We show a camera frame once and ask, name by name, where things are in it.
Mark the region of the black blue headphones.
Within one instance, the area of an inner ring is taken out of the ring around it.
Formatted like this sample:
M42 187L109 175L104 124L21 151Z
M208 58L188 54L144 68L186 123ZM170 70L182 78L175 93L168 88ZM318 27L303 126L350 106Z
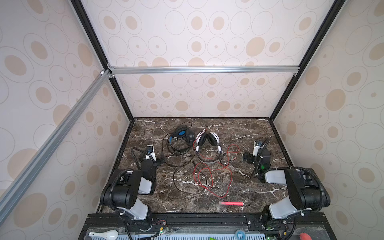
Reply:
M192 126L178 126L167 141L167 148L173 155L183 155L190 151L195 141L195 131Z

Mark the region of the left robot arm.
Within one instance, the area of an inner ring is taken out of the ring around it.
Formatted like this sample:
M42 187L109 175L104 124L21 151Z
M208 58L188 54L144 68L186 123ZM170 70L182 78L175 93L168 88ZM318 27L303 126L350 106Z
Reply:
M157 159L153 145L147 145L144 151L132 148L131 153L137 169L117 170L104 187L100 204L120 214L123 221L150 227L152 211L139 200L138 195L152 195L155 192L157 167L165 162L165 157L161 153Z

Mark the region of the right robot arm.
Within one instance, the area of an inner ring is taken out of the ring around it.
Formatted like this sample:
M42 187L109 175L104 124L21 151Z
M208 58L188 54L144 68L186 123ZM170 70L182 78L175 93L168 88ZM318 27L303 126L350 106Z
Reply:
M243 153L243 161L254 166L252 176L263 183L285 185L288 190L287 197L264 207L261 216L263 225L272 220L319 212L331 204L329 193L312 168L271 168L271 152L265 147L257 150Z

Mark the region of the pink marker pen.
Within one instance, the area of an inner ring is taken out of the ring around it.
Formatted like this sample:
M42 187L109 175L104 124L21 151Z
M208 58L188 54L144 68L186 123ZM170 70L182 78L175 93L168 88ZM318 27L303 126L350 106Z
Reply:
M243 202L219 202L220 205L225 205L225 206L243 206Z

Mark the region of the white spoon-shaped tool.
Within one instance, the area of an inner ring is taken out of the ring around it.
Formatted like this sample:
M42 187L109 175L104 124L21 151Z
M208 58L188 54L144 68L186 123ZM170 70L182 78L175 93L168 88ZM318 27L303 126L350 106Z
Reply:
M116 230L110 230L103 233L89 232L88 236L92 238L103 238L105 240L116 240L119 233Z

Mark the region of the blue round cap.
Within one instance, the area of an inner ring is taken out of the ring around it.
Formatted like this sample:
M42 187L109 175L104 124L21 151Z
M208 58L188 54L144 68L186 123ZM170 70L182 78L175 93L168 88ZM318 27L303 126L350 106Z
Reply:
M246 240L246 234L243 230L237 230L235 232L235 240Z

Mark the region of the red round object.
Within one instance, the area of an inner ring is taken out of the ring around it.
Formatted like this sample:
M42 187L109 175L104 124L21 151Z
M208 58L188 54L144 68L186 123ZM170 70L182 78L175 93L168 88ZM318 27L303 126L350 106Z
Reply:
M301 233L299 234L300 240L312 240L311 236L307 233Z

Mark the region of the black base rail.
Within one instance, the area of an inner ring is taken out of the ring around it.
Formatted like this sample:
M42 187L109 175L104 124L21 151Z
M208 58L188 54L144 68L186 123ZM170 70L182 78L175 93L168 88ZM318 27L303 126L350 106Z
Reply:
M89 232L116 230L119 240L235 240L243 230L246 240L299 240L307 233L312 240L335 240L324 213L307 213L303 217L261 223L257 213L161 213L152 214L150 227L123 221L119 214L91 214L81 230L80 240L100 240Z

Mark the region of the horizontal aluminium rail back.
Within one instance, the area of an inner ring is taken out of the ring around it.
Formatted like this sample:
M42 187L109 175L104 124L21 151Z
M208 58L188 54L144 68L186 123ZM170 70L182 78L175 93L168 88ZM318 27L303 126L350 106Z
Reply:
M113 74L297 73L299 66L111 67Z

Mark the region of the aluminium rail left wall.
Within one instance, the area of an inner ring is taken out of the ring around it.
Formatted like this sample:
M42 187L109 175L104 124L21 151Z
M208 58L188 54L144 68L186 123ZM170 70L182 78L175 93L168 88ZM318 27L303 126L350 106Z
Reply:
M18 177L1 198L1 224L9 217L22 196L41 172L53 153L59 147L68 132L72 129L80 115L88 107L103 82L109 78L110 70L104 70L102 74L93 81L87 91L69 111L59 126L53 131L47 141L37 151L31 161L21 171Z

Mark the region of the black frame post right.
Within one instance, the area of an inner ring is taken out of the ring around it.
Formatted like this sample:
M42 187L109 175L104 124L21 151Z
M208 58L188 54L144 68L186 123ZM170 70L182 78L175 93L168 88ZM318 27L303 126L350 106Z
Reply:
M277 106L275 107L272 115L270 116L270 122L271 123L273 123L275 121L275 119L277 118L278 114L282 110L282 108L283 108L285 102L287 101L289 95L291 94L291 92L295 88L298 80L300 79L300 77L303 74L304 70L306 69L306 67L310 63L310 60L314 56L316 50L320 46L321 42L325 38L325 36L328 33L328 31L330 30L333 22L337 18L340 10L342 9L342 7L344 6L345 3L346 3L345 0L336 0L331 5L330 10L326 14L326 16L325 16L324 20L322 21L322 23L321 23L321 25L320 25L320 27L319 27L319 29L318 29L314 39L312 40L311 44L309 45L309 48L307 49L303 59L301 60L301 62L299 64L300 69L291 78L287 88L285 89L282 97L280 98L280 100L279 100Z

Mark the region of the black frame post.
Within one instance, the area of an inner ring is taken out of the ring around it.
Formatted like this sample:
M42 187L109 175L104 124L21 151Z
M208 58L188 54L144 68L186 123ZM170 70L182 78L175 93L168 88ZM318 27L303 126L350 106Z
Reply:
M90 18L88 17L87 13L86 13L86 10L85 10L85 7L83 5L83 3L81 1L78 1L78 0L71 0L71 4L72 6L74 7L74 10L88 36L88 39L103 67L104 70L111 70L111 68L109 67L109 61L105 55L105 52L102 48L102 45L101 45L101 42L99 41L99 38L93 28L93 25L90 21ZM116 79L116 77L110 77L109 78L110 80L110 83L118 97L118 100L120 102L120 104L122 105L123 107L123 110L126 114L126 116L128 117L128 120L129 121L132 121L134 120L134 117L133 117L133 114L131 112L131 110L129 109L129 106L127 104L127 101L123 95L123 92L118 84L118 81Z
M340 10L342 9L342 7L344 6L345 3L346 3L345 0L336 0L331 5L330 10L326 14L326 16L325 16L324 20L322 21L322 23L321 23L321 25L320 25L320 27L319 27L319 29L318 29L314 39L312 40L311 44L309 45L309 48L307 49L303 59L301 60L301 62L299 64L300 69L291 78L287 88L285 89L282 97L280 98L280 100L279 100L277 106L275 107L272 115L270 116L270 122L271 123L273 123L275 121L275 119L277 118L278 114L282 110L282 108L283 108L285 102L287 101L289 95L291 94L291 92L295 88L298 80L300 79L300 77L303 74L304 70L306 69L306 67L310 63L310 60L314 56L316 50L320 46L321 42L325 38L325 36L328 33L328 31L330 30L333 22L337 18Z

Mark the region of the black frame post left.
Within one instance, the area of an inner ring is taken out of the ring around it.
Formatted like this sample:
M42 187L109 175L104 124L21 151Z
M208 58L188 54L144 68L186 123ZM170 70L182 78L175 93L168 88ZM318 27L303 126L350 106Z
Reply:
M74 7L74 10L88 36L88 39L103 67L104 70L111 70L111 68L109 67L109 61L105 55L105 52L102 48L102 45L101 45L101 42L99 41L99 38L93 28L93 25L90 21L90 18L88 17L87 13L86 13L86 10L85 10L85 7L83 5L83 3L81 1L78 1L78 0L71 0L71 4L72 6ZM131 110L129 109L129 106L127 104L127 101L123 95L123 92L118 84L118 81L116 79L116 77L110 77L109 78L110 80L110 83L118 97L118 100L120 102L120 104L122 105L123 107L123 110L126 114L126 116L128 117L128 120L129 121L132 121L134 120L134 117L133 117L133 114L131 112Z

